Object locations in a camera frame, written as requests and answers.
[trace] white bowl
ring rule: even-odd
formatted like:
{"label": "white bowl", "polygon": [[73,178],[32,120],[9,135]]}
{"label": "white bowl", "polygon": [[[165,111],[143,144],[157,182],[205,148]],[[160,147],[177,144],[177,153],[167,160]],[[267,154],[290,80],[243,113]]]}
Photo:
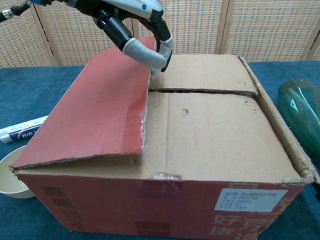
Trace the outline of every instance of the white bowl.
{"label": "white bowl", "polygon": [[9,153],[0,161],[0,193],[16,199],[34,197],[34,193],[11,172],[10,165],[19,157],[25,146]]}

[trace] clear tape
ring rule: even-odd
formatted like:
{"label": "clear tape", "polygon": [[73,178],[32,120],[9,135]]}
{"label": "clear tape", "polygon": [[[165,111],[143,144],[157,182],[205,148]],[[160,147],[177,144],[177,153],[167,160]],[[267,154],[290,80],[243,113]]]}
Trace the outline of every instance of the clear tape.
{"label": "clear tape", "polygon": [[145,110],[144,110],[144,117],[142,120],[143,130],[141,131],[141,137],[143,140],[142,151],[145,151],[145,149],[148,147],[148,143],[147,143],[147,139],[146,139],[146,122],[147,122],[147,114],[148,114],[148,92],[146,94],[147,94],[146,105],[145,105]]}
{"label": "clear tape", "polygon": [[181,175],[166,172],[156,172],[151,175],[151,178],[156,180],[182,181]]}

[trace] toothpaste tube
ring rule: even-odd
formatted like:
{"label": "toothpaste tube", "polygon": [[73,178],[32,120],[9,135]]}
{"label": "toothpaste tube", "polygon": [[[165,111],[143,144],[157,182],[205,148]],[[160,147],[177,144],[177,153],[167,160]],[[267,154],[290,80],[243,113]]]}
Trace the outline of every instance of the toothpaste tube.
{"label": "toothpaste tube", "polygon": [[0,141],[7,144],[12,141],[18,141],[32,137],[41,127],[48,116],[43,116],[34,120],[25,121],[13,126],[0,129]]}

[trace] red box side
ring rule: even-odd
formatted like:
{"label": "red box side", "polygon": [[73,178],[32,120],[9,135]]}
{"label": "red box side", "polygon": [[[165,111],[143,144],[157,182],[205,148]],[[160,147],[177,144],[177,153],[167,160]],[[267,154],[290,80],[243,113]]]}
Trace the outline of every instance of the red box side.
{"label": "red box side", "polygon": [[[265,183],[18,177],[71,231],[214,240],[255,240],[303,188]],[[288,192],[269,213],[215,211],[222,188]]]}
{"label": "red box side", "polygon": [[117,48],[95,54],[12,167],[142,153],[149,77]]}

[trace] black cable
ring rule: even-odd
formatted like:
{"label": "black cable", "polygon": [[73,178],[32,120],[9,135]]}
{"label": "black cable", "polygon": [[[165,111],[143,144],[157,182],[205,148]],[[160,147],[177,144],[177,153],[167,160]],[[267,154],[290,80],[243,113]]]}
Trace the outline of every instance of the black cable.
{"label": "black cable", "polygon": [[5,16],[3,15],[2,11],[0,12],[0,23],[4,22],[5,20],[7,20],[5,18]]}
{"label": "black cable", "polygon": [[24,1],[20,5],[14,5],[10,9],[6,9],[0,12],[0,23],[11,19],[14,16],[20,16],[23,12],[30,8],[31,2]]}
{"label": "black cable", "polygon": [[20,16],[29,8],[30,6],[28,5],[27,1],[25,1],[24,3],[21,3],[18,6],[12,6],[10,10],[13,12],[14,15]]}

